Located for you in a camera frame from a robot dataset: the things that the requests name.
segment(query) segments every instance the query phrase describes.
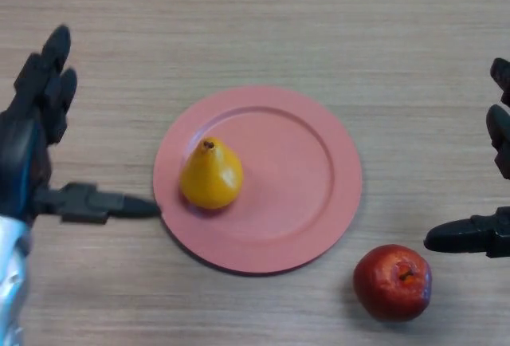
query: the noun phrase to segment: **apple stem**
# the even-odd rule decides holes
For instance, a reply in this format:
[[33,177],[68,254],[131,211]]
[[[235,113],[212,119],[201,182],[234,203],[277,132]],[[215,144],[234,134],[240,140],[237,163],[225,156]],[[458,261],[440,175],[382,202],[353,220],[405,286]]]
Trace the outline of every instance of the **apple stem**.
[[407,272],[405,272],[404,274],[401,274],[401,275],[399,276],[399,278],[400,278],[402,281],[405,281],[405,280],[406,280],[406,278],[408,278],[409,276],[413,276],[413,275],[414,275],[413,271],[412,271],[412,270],[408,270],[408,271],[407,271]]

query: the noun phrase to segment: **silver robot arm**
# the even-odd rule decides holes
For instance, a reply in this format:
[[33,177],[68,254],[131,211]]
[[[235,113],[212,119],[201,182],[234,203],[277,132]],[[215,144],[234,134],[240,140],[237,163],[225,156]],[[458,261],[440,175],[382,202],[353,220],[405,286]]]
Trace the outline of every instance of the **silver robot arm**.
[[22,346],[19,317],[29,290],[26,258],[31,250],[29,227],[16,218],[0,216],[0,341]]

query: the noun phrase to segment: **table surface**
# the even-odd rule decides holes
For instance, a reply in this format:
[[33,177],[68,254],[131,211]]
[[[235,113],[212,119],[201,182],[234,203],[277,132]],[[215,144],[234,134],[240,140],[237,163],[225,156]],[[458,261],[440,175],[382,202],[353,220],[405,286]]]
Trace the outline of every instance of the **table surface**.
[[[61,22],[79,89],[52,148],[53,184],[151,197],[155,153],[200,98],[238,85],[292,88],[327,105],[363,162],[359,212],[338,244],[293,273],[219,273],[158,219],[66,226],[41,217],[23,311],[28,345],[501,345],[508,260],[435,254],[426,232],[491,214],[508,184],[485,114],[488,71],[510,57],[510,0],[0,0],[0,96]],[[399,243],[433,269],[416,321],[374,322],[351,291],[356,262]]]

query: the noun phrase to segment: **red apple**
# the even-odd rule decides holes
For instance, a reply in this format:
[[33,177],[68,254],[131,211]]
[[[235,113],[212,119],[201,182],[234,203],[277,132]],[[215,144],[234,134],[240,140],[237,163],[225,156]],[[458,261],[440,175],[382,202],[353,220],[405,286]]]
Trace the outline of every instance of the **red apple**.
[[404,322],[420,316],[429,305],[432,274],[420,254],[390,244],[359,261],[353,284],[361,305],[375,319]]

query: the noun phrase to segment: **yellow pear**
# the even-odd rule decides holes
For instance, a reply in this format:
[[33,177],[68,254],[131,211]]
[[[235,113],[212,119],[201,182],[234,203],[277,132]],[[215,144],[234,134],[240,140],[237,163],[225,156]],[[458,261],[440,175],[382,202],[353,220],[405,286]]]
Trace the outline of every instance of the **yellow pear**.
[[220,139],[206,137],[191,152],[179,177],[184,197],[203,209],[220,209],[239,194],[244,174],[241,161]]

